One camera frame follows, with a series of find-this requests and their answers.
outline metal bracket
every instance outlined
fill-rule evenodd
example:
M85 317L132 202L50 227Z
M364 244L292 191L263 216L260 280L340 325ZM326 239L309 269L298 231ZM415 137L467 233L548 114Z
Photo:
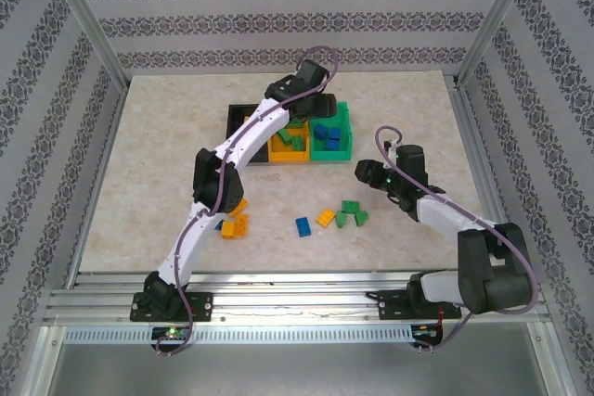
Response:
M192 308L194 322L210 322L213 315L213 293L186 292L185 295ZM137 292L132 300L130 320L132 322L184 323L187 322L187 311L182 305L173 316L168 316L152 303L144 292Z
M378 303L380 320L411 320L411 319L459 319L462 317L460 308L451 303L427 303L414 307L410 303L408 293L401 290L384 290L366 292L368 299Z

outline gray floor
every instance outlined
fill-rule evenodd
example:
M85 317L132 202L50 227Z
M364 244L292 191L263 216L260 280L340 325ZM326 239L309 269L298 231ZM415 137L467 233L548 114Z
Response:
M467 326L443 350L406 344L195 346L173 358L149 346L65 345L50 394L546 394L527 329Z

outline beige marble surface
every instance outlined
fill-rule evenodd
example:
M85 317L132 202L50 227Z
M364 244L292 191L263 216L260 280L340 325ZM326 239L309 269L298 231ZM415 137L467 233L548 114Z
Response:
M227 106L257 103L278 74L135 77L85 246L82 271L150 271L187 218L196 152L225 138ZM441 72L339 73L327 91L346 101L353 159L346 164L256 165L241 174L248 236L214 232L196 270L380 270L453 267L456 246L413 222L385 194L358 183L358 160L380 155L382 124L425 150L430 182L471 211L480 205ZM355 199L363 227L316 223L324 208ZM313 234L299 238L295 218Z

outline blue lego brick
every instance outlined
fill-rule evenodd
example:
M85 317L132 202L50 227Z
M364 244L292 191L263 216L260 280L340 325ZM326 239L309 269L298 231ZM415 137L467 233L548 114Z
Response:
M299 232L299 236L312 235L312 229L309 227L307 217L298 218L295 220L295 223L297 224L297 231Z
M322 124L316 124L316 127L314 127L314 138L322 140L328 138L328 127Z
M327 139L326 145L324 146L324 150L338 150L340 147L340 141L336 141L335 139Z
M341 140L341 129L335 128L330 129L330 139L335 139L336 141Z

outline orange lego brick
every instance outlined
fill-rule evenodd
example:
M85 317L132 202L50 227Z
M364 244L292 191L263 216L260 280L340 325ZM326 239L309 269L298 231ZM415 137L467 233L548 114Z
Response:
M225 240L232 240L235 233L235 223L233 222L223 222L223 226L221 227L221 237Z
M233 236L248 235L248 216L241 214L235 220L235 227L233 228Z
M334 213L332 209L324 209L324 211L319 214L316 221L322 226L327 227L334 218L334 215L336 215L336 213Z
M241 211L248 207L248 200L245 198L241 199L238 206L229 213L229 217L237 217Z

